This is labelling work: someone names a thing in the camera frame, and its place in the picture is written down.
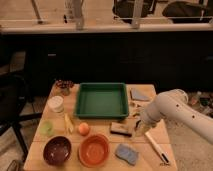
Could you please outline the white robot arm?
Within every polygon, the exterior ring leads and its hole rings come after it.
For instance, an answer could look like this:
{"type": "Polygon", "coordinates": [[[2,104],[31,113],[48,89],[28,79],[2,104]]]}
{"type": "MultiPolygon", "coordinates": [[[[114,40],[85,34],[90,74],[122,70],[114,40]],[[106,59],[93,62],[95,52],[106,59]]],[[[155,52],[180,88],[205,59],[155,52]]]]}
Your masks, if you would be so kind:
{"type": "Polygon", "coordinates": [[[192,109],[188,105],[188,95],[181,89],[159,93],[142,109],[135,127],[136,134],[145,134],[166,117],[179,120],[213,144],[213,119],[192,109]]]}

